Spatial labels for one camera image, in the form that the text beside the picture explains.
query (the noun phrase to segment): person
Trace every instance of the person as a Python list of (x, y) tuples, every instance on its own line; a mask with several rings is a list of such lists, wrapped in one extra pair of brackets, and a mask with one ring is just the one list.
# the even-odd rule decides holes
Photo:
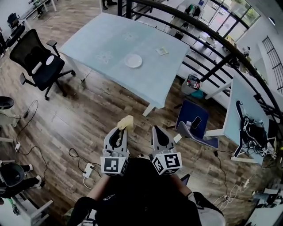
[(245, 57), (247, 57), (249, 55), (249, 51), (250, 51), (250, 47), (247, 47), (247, 49), (243, 48), (243, 54)]
[(176, 175), (159, 176), (151, 161), (130, 158), (123, 177), (103, 175), (76, 202), (67, 226), (78, 225), (224, 226), (225, 219)]
[[(117, 2), (113, 2), (112, 0), (106, 0), (107, 1), (107, 5), (111, 6), (111, 5), (117, 5)], [(102, 0), (102, 6), (104, 10), (107, 10), (107, 6), (105, 5), (105, 0)]]
[[(30, 172), (33, 170), (32, 165), (24, 165), (21, 167), (25, 172)], [(36, 177), (25, 179), (13, 187), (8, 187), (4, 182), (0, 182), (0, 188), (5, 188), (4, 192), (1, 192), (0, 190), (0, 198), (9, 199), (19, 194), (21, 191), (26, 190), (28, 188), (41, 189), (42, 188), (42, 178), (39, 175), (37, 175)]]
[(0, 58), (4, 57), (5, 52), (8, 51), (8, 47), (2, 35), (2, 28), (0, 27)]

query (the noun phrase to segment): wooden floor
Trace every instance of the wooden floor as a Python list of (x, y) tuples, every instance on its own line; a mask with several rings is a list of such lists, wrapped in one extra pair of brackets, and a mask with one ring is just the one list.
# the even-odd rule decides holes
[[(49, 39), (58, 41), (61, 46), (84, 24), (100, 13), (98, 0), (59, 0), (55, 2), (58, 11), (45, 14), (40, 20), (34, 19), (31, 24), (36, 28), (43, 43)], [(134, 130), (129, 137), (129, 150), (133, 156), (139, 153), (150, 154), (151, 128), (153, 125), (166, 127), (173, 125), (178, 110), (173, 107), (180, 104), (184, 96), (180, 92), (180, 82), (174, 81), (163, 109), (151, 112), (148, 117), (142, 113), (147, 103), (122, 88), (106, 80), (88, 68), (82, 68), (88, 74), (85, 83), (77, 77), (67, 75), (60, 79), (68, 92), (65, 98), (54, 85), (50, 91), (50, 100), (44, 100), (44, 92), (29, 85), (21, 85), (19, 75), (24, 70), (6, 56), (0, 60), (0, 95), (10, 96), (15, 100), (12, 112), (22, 115), (28, 106), (37, 99), (37, 113), (18, 140), (21, 151), (27, 153), (34, 145), (42, 150), (47, 161), (46, 185), (43, 189), (30, 189), (28, 196), (39, 206), (48, 200), (54, 204), (50, 214), (61, 221), (61, 216), (89, 190), (83, 185), (83, 177), (77, 167), (75, 158), (68, 155), (69, 148), (75, 148), (84, 158), (100, 162), (105, 135), (116, 126), (117, 122), (127, 115), (134, 116)], [(210, 113), (207, 129), (223, 126), (226, 111), (213, 100), (191, 99), (207, 109)], [(31, 108), (27, 119), (20, 120), (18, 126), (4, 126), (0, 136), (16, 138), (17, 133), (31, 118), (36, 105)], [(219, 150), (234, 151), (236, 146), (225, 137), (220, 138)], [(180, 176), (190, 173), (188, 186), (201, 192), (208, 200), (214, 202), (225, 194), (224, 173), (219, 168), (219, 161), (213, 149), (200, 145), (190, 139), (182, 139), (177, 150), (182, 154), (183, 168)], [(0, 143), (0, 158), (14, 158), (13, 146)], [(259, 165), (230, 161), (231, 153), (219, 153), (222, 167), (227, 173), (228, 192), (235, 184), (250, 178), (249, 188), (239, 192), (237, 198), (223, 211), (227, 225), (233, 226), (247, 219), (254, 205), (248, 200), (253, 190), (263, 189), (272, 178), (269, 169)], [(33, 164), (32, 175), (43, 175), (44, 162), (38, 150), (28, 156), (17, 155), (17, 162)], [(93, 186), (99, 177), (96, 173), (86, 180)]]

